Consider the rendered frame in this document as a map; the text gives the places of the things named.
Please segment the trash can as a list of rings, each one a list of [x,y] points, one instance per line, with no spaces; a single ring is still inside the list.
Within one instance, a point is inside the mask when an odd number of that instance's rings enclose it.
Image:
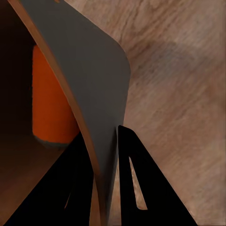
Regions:
[[[66,149],[50,147],[32,133],[35,44],[89,153],[94,173],[89,226],[108,226],[130,66],[119,43],[65,0],[0,0],[0,226]]]

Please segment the can of soda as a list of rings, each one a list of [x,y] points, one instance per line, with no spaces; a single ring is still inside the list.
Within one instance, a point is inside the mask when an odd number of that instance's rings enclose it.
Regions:
[[[44,144],[68,147],[80,132],[71,106],[39,46],[33,48],[32,133]]]

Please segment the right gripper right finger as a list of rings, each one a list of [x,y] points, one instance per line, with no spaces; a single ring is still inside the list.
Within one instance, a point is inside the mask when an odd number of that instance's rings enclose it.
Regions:
[[[136,133],[118,127],[121,226],[198,226]],[[129,156],[147,210],[137,208]]]

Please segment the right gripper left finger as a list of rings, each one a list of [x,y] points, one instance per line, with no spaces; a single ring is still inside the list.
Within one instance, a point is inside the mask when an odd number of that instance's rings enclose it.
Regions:
[[[4,226],[89,226],[93,178],[79,132]]]

